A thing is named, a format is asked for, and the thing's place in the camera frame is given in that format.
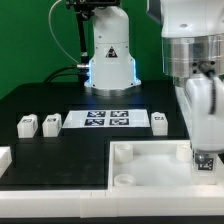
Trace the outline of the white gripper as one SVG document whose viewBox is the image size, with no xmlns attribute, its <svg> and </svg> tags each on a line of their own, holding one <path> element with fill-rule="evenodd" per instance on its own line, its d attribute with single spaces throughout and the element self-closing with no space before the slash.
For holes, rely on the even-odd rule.
<svg viewBox="0 0 224 224">
<path fill-rule="evenodd" d="M 214 78 L 215 112 L 210 113 L 211 81 L 201 76 L 188 79 L 184 87 L 176 87 L 176 97 L 188 130 L 191 146 L 197 153 L 224 152 L 224 83 Z"/>
</svg>

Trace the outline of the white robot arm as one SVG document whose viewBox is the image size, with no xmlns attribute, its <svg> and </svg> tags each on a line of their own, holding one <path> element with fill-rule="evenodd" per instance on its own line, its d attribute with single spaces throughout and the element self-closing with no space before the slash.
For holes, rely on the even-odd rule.
<svg viewBox="0 0 224 224">
<path fill-rule="evenodd" d="M 224 0 L 148 0 L 162 24 L 163 72 L 171 76 L 196 153 L 224 151 Z M 118 95 L 141 85 L 129 53 L 129 18 L 118 4 L 93 10 L 87 91 Z"/>
</svg>

